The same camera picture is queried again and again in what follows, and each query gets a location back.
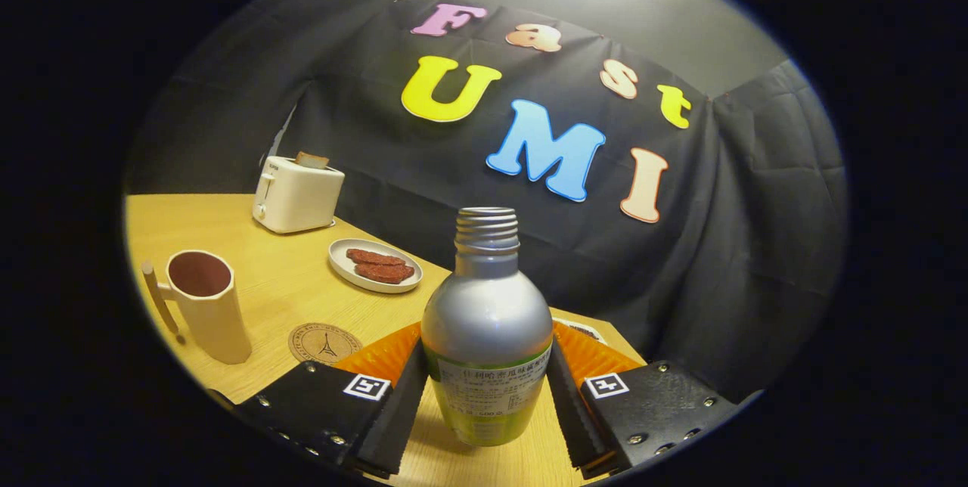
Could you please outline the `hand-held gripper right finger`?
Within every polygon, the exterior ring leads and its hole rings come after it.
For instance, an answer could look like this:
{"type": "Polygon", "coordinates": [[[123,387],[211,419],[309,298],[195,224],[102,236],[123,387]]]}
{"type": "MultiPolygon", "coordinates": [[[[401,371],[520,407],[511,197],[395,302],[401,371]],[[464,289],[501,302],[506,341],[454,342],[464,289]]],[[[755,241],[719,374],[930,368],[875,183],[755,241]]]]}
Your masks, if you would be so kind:
{"type": "Polygon", "coordinates": [[[746,410],[681,365],[643,365],[553,323],[547,379],[572,467],[585,479],[668,459],[746,410]]]}

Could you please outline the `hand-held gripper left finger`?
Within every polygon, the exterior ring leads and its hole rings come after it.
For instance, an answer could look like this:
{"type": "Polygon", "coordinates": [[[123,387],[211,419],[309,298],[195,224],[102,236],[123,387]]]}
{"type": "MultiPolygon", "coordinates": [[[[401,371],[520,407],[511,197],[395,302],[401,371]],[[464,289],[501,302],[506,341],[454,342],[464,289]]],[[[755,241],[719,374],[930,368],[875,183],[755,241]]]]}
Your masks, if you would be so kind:
{"type": "Polygon", "coordinates": [[[414,322],[333,365],[303,361],[232,411],[325,466],[390,478],[428,377],[420,336],[414,322]]]}

